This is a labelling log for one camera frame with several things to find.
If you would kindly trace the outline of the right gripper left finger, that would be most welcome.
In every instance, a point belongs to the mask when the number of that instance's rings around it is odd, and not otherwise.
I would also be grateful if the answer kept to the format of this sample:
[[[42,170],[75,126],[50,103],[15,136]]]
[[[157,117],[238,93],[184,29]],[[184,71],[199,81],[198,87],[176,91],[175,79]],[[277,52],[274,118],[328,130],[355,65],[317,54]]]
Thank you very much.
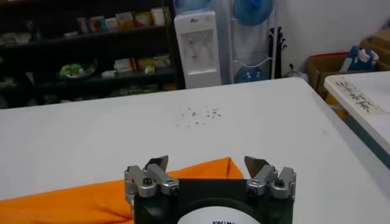
[[[152,158],[141,169],[129,166],[124,171],[125,199],[133,201],[136,196],[151,198],[158,192],[167,196],[176,196],[180,192],[179,180],[166,173],[169,156]]]

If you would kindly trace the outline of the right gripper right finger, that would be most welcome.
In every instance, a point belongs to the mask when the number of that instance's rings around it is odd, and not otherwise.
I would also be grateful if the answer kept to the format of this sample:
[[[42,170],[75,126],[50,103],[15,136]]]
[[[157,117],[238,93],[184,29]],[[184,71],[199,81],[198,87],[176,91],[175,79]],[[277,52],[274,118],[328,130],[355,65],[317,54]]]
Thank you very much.
[[[269,194],[278,200],[295,200],[296,173],[290,167],[284,167],[279,172],[265,159],[244,157],[250,179],[247,180],[247,192],[251,197]]]

